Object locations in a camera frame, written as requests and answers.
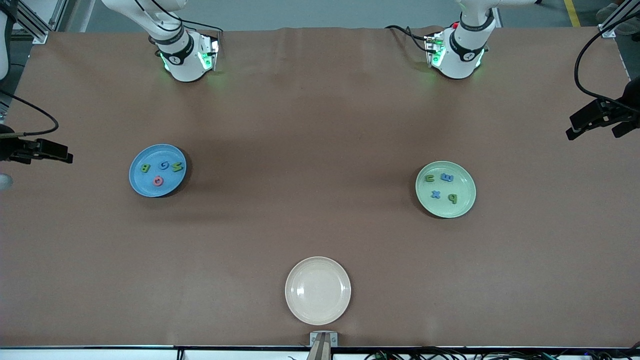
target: wire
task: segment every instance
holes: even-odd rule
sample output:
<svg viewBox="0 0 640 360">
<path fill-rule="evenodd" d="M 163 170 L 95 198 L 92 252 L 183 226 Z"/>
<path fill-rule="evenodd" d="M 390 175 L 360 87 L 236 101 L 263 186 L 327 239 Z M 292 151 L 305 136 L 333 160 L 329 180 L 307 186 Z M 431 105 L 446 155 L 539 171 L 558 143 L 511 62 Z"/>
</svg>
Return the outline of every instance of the wire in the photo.
<svg viewBox="0 0 640 360">
<path fill-rule="evenodd" d="M 411 38 L 411 40 L 413 40 L 413 43 L 418 47 L 418 49 L 424 51 L 425 53 L 429 53 L 429 54 L 435 54 L 435 50 L 431 50 L 431 49 L 426 49 L 425 47 L 422 47 L 419 43 L 418 40 L 424 41 L 424 37 L 430 37 L 431 35 L 434 35 L 436 33 L 439 33 L 439 31 L 435 32 L 435 33 L 429 33 L 427 35 L 424 35 L 423 37 L 420 37 L 418 35 L 414 35 L 411 31 L 411 28 L 409 28 L 408 26 L 403 29 L 401 27 L 399 27 L 398 25 L 389 25 L 387 26 L 385 29 L 398 29 L 400 31 L 402 31 L 405 35 L 407 35 L 408 37 Z"/>
<path fill-rule="evenodd" d="M 139 2 L 138 0 L 133 0 L 133 1 L 135 1 L 135 2 L 136 2 L 136 4 L 138 4 L 138 7 L 140 8 L 140 10 L 142 10 L 142 12 L 143 12 L 143 13 L 145 13 L 147 16 L 149 16 L 148 12 L 145 10 L 145 8 L 143 8 L 143 7 L 142 7 L 142 5 L 140 5 L 140 2 Z M 165 30 L 165 31 L 168 31 L 168 32 L 172 32 L 172 31 L 177 31 L 177 30 L 179 30 L 179 29 L 180 29 L 180 27 L 182 27 L 182 23 L 180 23 L 180 24 L 178 25 L 178 27 L 177 27 L 177 28 L 175 28 L 175 29 L 166 29 L 166 28 L 163 28 L 162 26 L 160 26 L 160 25 L 158 25 L 158 24 L 156 24 L 156 26 L 157 26 L 158 28 L 161 28 L 162 30 Z"/>
<path fill-rule="evenodd" d="M 565 348 L 562 349 L 561 352 L 558 352 L 557 355 L 552 356 L 554 359 L 559 359 L 561 356 L 565 355 L 567 352 L 579 352 L 581 354 L 590 355 L 591 360 L 633 360 L 633 356 L 637 355 L 638 345 L 640 343 L 636 343 L 633 347 L 628 349 L 612 349 L 610 351 L 599 351 L 596 350 L 588 350 L 588 349 L 576 349 L 576 348 Z M 441 348 L 441 347 L 419 347 L 419 348 L 408 348 L 406 349 L 406 353 L 410 360 L 427 360 L 424 355 L 429 354 L 432 355 L 428 360 L 436 359 L 437 357 L 441 357 L 445 360 L 458 359 L 460 360 L 460 356 L 464 359 L 468 359 L 468 357 L 456 348 Z M 385 348 L 374 349 L 374 353 L 369 354 L 365 360 L 371 359 L 372 356 L 376 356 L 376 360 L 406 360 L 402 356 L 400 356 L 397 352 L 393 350 L 387 350 Z M 479 353 L 475 354 L 473 360 L 514 360 L 514 359 L 523 359 L 523 360 L 546 360 L 549 359 L 549 356 L 543 352 L 530 352 L 532 350 L 526 350 L 526 352 L 520 351 L 510 351 L 510 352 L 488 352 L 488 353 Z"/>
<path fill-rule="evenodd" d="M 201 22 L 195 22 L 195 21 L 189 21 L 189 20 L 184 20 L 182 18 L 180 18 L 179 16 L 176 16 L 168 11 L 166 11 L 160 4 L 158 4 L 158 2 L 156 0 L 151 0 L 152 3 L 154 3 L 160 10 L 162 10 L 165 14 L 169 15 L 170 17 L 173 17 L 176 20 L 180 20 L 180 22 L 186 22 L 187 24 L 193 24 L 193 25 L 200 25 L 200 26 L 204 26 L 205 28 L 211 28 L 211 29 L 216 29 L 218 31 L 220 31 L 221 33 L 224 32 L 224 30 L 222 30 L 221 28 L 217 27 L 217 26 L 212 26 L 212 25 L 207 25 L 207 24 L 202 24 Z"/>
<path fill-rule="evenodd" d="M 38 110 L 40 113 L 42 113 L 42 115 L 45 115 L 46 117 L 51 119 L 51 121 L 53 121 L 53 124 L 54 124 L 53 127 L 48 129 L 48 130 L 35 131 L 34 133 L 20 133 L 20 136 L 38 136 L 38 135 L 49 134 L 49 133 L 54 132 L 55 130 L 58 130 L 60 125 L 58 124 L 58 121 L 56 120 L 56 118 L 51 116 L 51 114 L 47 113 L 46 111 L 44 111 L 43 109 L 39 108 L 38 106 L 35 106 L 34 104 L 31 104 L 27 100 L 21 99 L 20 97 L 17 97 L 16 95 L 13 95 L 13 94 L 11 94 L 9 92 L 6 92 L 6 91 L 0 89 L 0 93 L 7 95 L 8 97 L 11 97 L 14 100 L 18 100 L 22 104 L 28 105 L 28 106 L 34 108 L 35 110 Z"/>
<path fill-rule="evenodd" d="M 598 32 L 593 38 L 591 38 L 591 40 L 589 40 L 587 42 L 587 44 L 582 48 L 582 50 L 580 51 L 580 54 L 578 54 L 578 58 L 575 60 L 575 67 L 573 68 L 573 80 L 575 81 L 575 86 L 578 87 L 578 89 L 580 89 L 581 92 L 584 92 L 585 94 L 595 97 L 596 99 L 600 99 L 600 100 L 604 100 L 607 102 L 610 102 L 612 104 L 618 105 L 622 108 L 625 108 L 627 110 L 630 110 L 634 113 L 640 113 L 639 109 L 634 109 L 631 108 L 630 106 L 627 106 L 617 100 L 611 99 L 610 97 L 606 97 L 604 95 L 600 95 L 600 94 L 596 94 L 592 91 L 589 91 L 587 89 L 584 88 L 584 86 L 582 86 L 582 84 L 580 83 L 580 79 L 579 79 L 579 70 L 580 70 L 580 61 L 582 60 L 582 57 L 584 56 L 584 53 L 587 51 L 587 49 L 589 49 L 589 46 L 591 46 L 591 44 L 593 44 L 596 40 L 598 40 L 598 38 L 604 34 L 605 32 L 615 28 L 618 24 L 621 24 L 629 19 L 633 19 L 634 17 L 640 15 L 640 11 L 634 12 L 630 15 L 627 15 L 625 17 L 623 17 L 622 19 L 604 27 L 602 30 L 600 30 L 600 32 Z"/>
</svg>

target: table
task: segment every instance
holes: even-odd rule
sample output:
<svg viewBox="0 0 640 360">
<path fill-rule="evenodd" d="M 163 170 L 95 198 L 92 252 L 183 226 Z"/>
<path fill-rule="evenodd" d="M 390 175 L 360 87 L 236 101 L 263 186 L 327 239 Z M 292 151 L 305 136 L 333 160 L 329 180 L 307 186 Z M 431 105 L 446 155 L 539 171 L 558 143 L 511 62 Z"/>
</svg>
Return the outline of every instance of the table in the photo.
<svg viewBox="0 0 640 360">
<path fill-rule="evenodd" d="M 590 101 L 573 63 L 594 28 L 497 29 L 483 65 L 445 79 L 397 32 L 225 33 L 217 73 L 174 81 L 146 34 L 53 33 L 17 94 L 56 116 L 73 165 L 2 163 L 2 345 L 296 345 L 318 328 L 284 301 L 289 270 L 348 272 L 341 345 L 629 346 L 640 336 L 640 132 L 569 142 Z M 616 44 L 586 87 L 628 81 Z M 13 103 L 15 130 L 48 127 Z M 192 171 L 146 199 L 135 155 L 171 143 Z M 463 165 L 465 216 L 413 184 Z"/>
</svg>

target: blue plate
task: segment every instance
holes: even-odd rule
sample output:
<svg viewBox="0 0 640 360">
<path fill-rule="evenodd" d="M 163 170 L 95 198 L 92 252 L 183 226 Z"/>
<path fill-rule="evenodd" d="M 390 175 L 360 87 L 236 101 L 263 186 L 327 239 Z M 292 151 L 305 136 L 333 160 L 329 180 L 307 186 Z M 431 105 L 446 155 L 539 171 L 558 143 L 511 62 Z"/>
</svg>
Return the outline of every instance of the blue plate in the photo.
<svg viewBox="0 0 640 360">
<path fill-rule="evenodd" d="M 166 143 L 147 147 L 133 159 L 129 182 L 142 196 L 159 197 L 174 191 L 187 173 L 180 149 Z"/>
</svg>

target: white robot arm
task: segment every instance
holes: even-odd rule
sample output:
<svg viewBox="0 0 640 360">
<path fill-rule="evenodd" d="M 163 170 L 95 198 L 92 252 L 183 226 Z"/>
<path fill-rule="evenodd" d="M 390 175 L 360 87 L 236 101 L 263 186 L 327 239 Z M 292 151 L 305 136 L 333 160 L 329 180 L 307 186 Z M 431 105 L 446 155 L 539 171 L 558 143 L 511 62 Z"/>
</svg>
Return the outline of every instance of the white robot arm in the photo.
<svg viewBox="0 0 640 360">
<path fill-rule="evenodd" d="M 13 24 L 15 24 L 17 6 L 17 0 L 0 1 L 0 82 L 7 76 L 11 66 L 9 41 Z"/>
<path fill-rule="evenodd" d="M 492 8 L 533 4 L 535 0 L 456 0 L 462 7 L 460 23 L 434 34 L 427 44 L 427 58 L 431 66 L 443 75 L 463 79 L 480 66 L 484 45 L 495 29 Z"/>
<path fill-rule="evenodd" d="M 200 79 L 215 67 L 218 39 L 185 29 L 172 12 L 187 0 L 102 0 L 111 10 L 130 18 L 151 35 L 164 67 L 179 81 Z"/>
</svg>

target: white plate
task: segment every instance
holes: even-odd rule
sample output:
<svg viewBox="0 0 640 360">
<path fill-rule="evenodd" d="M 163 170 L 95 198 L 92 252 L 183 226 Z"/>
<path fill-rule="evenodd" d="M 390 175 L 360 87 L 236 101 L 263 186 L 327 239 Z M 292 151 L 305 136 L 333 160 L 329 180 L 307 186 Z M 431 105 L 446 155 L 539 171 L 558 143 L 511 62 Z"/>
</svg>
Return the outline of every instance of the white plate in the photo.
<svg viewBox="0 0 640 360">
<path fill-rule="evenodd" d="M 284 289 L 289 309 L 310 325 L 336 321 L 349 306 L 351 282 L 340 264 L 315 256 L 293 267 Z"/>
</svg>

